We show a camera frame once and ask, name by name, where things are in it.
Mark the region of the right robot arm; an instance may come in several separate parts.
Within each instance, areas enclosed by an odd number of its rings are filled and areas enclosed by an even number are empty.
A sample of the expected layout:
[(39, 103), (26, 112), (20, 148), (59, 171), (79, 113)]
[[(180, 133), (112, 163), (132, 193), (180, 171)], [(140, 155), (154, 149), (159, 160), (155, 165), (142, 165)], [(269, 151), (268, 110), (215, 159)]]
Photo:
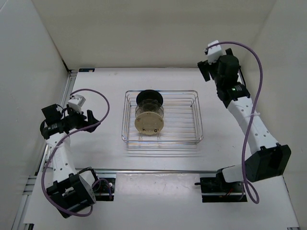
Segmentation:
[(231, 49), (222, 51), (213, 46), (206, 52), (208, 59), (198, 63), (205, 81), (215, 82), (218, 98), (233, 115), (250, 148), (251, 156), (240, 165), (219, 169), (215, 177), (202, 177), (197, 184), (203, 193), (237, 192), (244, 179), (257, 182), (283, 175), (291, 150), (280, 144), (268, 131), (254, 109), (255, 101), (247, 87), (240, 83), (240, 64)]

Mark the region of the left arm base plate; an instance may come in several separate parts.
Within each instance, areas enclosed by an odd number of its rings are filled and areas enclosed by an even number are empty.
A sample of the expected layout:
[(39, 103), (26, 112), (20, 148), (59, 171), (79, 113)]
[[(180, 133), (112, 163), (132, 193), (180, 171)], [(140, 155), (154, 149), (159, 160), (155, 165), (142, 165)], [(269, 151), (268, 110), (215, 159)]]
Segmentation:
[(116, 175), (114, 173), (103, 173), (98, 174), (98, 178), (104, 178), (108, 181), (108, 185), (104, 180), (99, 181), (94, 186), (94, 195), (96, 201), (114, 201), (115, 188), (116, 188)]

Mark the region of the beige ceramic plate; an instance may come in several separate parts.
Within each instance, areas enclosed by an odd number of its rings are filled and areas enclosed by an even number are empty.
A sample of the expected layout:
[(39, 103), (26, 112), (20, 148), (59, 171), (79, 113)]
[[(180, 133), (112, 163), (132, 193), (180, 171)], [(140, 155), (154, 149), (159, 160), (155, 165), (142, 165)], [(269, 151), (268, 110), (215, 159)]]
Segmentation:
[(144, 112), (139, 114), (135, 121), (135, 127), (143, 135), (156, 135), (164, 127), (163, 117), (154, 112)]

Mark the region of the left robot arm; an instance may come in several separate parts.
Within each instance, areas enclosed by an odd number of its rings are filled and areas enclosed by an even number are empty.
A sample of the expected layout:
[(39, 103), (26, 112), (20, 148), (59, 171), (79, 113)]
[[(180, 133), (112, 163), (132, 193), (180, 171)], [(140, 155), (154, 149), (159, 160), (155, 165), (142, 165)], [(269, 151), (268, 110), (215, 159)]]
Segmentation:
[(96, 203), (94, 192), (100, 188), (101, 181), (93, 168), (76, 171), (70, 148), (71, 130), (95, 131), (98, 123), (93, 112), (84, 115), (81, 108), (69, 103), (65, 109), (53, 104), (42, 109), (45, 120), (40, 131), (54, 155), (51, 157), (53, 169), (52, 185), (44, 191), (57, 206), (64, 218)]

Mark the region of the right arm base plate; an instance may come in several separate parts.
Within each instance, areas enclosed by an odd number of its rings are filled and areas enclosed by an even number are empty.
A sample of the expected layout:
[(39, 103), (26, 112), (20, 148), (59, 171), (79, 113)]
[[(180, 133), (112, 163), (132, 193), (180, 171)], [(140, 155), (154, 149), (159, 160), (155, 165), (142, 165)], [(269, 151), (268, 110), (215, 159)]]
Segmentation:
[(242, 182), (232, 182), (221, 185), (217, 178), (201, 177), (194, 183), (201, 189), (203, 203), (240, 203), (247, 202)]

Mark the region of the black round plate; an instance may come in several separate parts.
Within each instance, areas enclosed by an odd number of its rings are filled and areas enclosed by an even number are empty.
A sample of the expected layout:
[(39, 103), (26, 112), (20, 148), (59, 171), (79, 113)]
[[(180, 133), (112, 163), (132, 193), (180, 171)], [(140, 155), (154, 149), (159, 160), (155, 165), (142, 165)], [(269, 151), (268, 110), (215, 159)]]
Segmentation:
[(155, 90), (144, 90), (141, 91), (136, 97), (136, 103), (139, 105), (144, 100), (157, 100), (157, 102), (162, 105), (164, 100), (160, 92)]

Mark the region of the clear glass plate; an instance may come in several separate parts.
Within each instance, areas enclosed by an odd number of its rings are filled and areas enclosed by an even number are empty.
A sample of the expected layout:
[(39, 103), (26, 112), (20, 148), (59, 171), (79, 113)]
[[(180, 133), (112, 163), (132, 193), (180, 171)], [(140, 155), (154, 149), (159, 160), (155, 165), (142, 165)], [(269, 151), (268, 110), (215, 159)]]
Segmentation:
[(135, 113), (137, 114), (141, 114), (144, 112), (154, 112), (157, 114), (162, 114), (164, 112), (164, 108), (157, 100), (146, 99), (141, 101), (135, 109)]
[(135, 109), (135, 117), (138, 117), (140, 114), (153, 112), (164, 117), (164, 109), (162, 106), (157, 106), (155, 104), (145, 104), (143, 106), (137, 106)]

